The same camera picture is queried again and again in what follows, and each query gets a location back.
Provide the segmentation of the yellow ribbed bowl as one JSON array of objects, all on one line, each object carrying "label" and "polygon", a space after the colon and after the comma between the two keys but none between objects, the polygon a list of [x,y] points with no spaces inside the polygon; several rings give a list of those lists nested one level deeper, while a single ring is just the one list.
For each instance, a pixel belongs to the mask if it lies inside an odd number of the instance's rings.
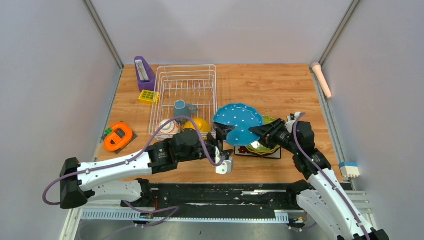
[{"label": "yellow ribbed bowl", "polygon": [[[208,133],[210,131],[210,124],[203,118],[195,117],[192,119],[197,128],[201,133]],[[195,129],[195,125],[191,121],[187,121],[184,126],[183,130],[185,129]]]}]

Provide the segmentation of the teal floral mug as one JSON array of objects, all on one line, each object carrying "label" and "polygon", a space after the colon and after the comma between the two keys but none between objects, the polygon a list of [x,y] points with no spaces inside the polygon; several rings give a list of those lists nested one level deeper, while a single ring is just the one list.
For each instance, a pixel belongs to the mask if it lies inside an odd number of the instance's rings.
[{"label": "teal floral mug", "polygon": [[173,104],[173,116],[174,117],[189,117],[198,112],[198,106],[189,104],[186,101],[180,99]]}]

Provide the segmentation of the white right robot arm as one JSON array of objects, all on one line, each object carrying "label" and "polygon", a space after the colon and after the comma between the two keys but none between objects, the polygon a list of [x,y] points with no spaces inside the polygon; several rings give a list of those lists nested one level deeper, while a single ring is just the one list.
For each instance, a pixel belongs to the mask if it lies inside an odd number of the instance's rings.
[{"label": "white right robot arm", "polygon": [[306,211],[331,240],[387,240],[383,229],[376,229],[353,204],[337,179],[331,164],[316,147],[309,122],[299,118],[286,123],[251,127],[259,143],[267,148],[280,146],[293,154],[296,169],[304,179],[291,183],[285,195],[292,209]]}]

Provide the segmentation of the square floral plate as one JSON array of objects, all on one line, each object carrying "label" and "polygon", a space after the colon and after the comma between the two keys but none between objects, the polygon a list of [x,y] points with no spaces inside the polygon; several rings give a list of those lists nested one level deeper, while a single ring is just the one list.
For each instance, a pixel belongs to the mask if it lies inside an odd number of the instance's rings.
[{"label": "square floral plate", "polygon": [[262,145],[259,145],[258,148],[254,148],[252,146],[235,146],[234,154],[242,157],[253,157],[263,159],[282,158],[282,150],[278,146],[273,149],[266,148]]}]

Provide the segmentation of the blue polka dot plate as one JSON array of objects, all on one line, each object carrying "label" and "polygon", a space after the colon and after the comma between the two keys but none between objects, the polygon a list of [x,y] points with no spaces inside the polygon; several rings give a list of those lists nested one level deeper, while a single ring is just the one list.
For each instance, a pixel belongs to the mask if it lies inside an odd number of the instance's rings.
[{"label": "blue polka dot plate", "polygon": [[231,146],[249,146],[260,139],[249,129],[264,124],[263,116],[252,106],[244,103],[229,103],[217,110],[213,121],[234,129],[227,135],[226,143]]}]

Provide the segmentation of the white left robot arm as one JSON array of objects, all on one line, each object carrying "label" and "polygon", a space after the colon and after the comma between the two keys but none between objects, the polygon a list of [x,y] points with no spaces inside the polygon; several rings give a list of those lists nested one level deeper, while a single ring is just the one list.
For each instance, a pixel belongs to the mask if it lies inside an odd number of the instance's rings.
[{"label": "white left robot arm", "polygon": [[222,173],[228,172],[232,150],[223,150],[223,142],[235,127],[215,122],[203,138],[194,129],[185,129],[172,138],[148,144],[146,150],[102,162],[65,161],[60,173],[61,209],[75,209],[93,201],[118,200],[121,206],[149,206],[154,198],[151,184],[142,176],[177,169],[179,163],[210,157]]}]

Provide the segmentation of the white orange patterned bowl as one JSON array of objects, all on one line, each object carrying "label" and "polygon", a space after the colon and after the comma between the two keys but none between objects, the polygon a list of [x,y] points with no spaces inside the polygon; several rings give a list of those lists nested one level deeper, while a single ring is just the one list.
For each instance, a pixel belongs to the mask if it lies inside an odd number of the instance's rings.
[{"label": "white orange patterned bowl", "polygon": [[170,139],[180,132],[181,125],[177,121],[173,120],[168,124],[165,124],[167,121],[169,121],[169,119],[164,119],[157,125],[158,128],[163,126],[163,128],[155,136],[158,140]]}]

